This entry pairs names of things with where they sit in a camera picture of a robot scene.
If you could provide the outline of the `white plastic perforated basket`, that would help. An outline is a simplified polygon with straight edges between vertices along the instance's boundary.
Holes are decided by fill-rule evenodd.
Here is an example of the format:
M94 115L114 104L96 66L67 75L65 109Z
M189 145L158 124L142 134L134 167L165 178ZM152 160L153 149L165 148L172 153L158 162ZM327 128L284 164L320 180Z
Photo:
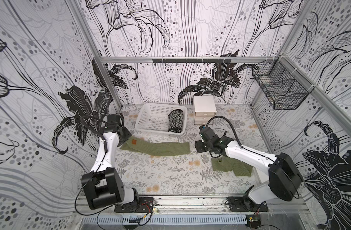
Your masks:
M177 116L177 124L175 127L180 129L180 132L170 132L170 118L169 115L174 112L179 112ZM159 104L159 103L146 103L142 106L136 123L135 128L138 131L154 132L157 134L169 135L182 135L184 134L187 126L188 111L185 106L174 104Z

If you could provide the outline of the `black white patterned knit scarf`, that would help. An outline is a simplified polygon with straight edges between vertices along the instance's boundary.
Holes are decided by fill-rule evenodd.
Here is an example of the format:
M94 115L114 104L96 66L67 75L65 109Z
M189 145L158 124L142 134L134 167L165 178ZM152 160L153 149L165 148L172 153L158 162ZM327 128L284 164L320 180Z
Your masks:
M184 112L182 109L175 109L168 115L168 132L181 133L184 125Z

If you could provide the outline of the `green knit scarf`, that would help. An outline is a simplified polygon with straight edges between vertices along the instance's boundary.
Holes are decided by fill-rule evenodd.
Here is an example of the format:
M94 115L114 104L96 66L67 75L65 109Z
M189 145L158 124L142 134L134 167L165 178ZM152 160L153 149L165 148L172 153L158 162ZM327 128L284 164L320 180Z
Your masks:
M189 142L152 143L136 137L130 137L120 148L122 150L160 157L173 157L191 153ZM250 177L253 172L253 167L251 165L228 157L213 158L211 159L211 165L213 171L233 172L237 177Z

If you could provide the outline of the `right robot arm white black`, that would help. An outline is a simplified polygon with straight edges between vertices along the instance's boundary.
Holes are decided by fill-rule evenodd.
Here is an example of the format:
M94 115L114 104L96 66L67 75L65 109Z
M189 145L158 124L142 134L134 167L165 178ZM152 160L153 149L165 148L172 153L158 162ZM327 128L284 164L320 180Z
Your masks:
M214 170L247 176L257 169L267 176L265 182L251 186L242 197L228 198L231 211L259 211L272 199L289 202L299 198L298 188L304 179L289 155L274 155L246 147L236 138L219 137L206 126L200 126L199 135L201 139L195 142L195 148L197 152L210 153Z

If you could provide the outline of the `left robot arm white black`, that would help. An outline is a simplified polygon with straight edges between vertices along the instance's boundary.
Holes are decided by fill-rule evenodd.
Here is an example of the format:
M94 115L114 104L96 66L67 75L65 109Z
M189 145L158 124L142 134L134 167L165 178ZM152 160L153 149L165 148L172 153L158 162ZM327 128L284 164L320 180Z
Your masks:
M117 150L131 137L124 126L123 115L108 115L106 121L94 116L83 116L80 122L99 137L95 163L81 179L89 208L96 210L121 205L123 209L130 209L138 206L140 198L137 190L125 187L114 167Z

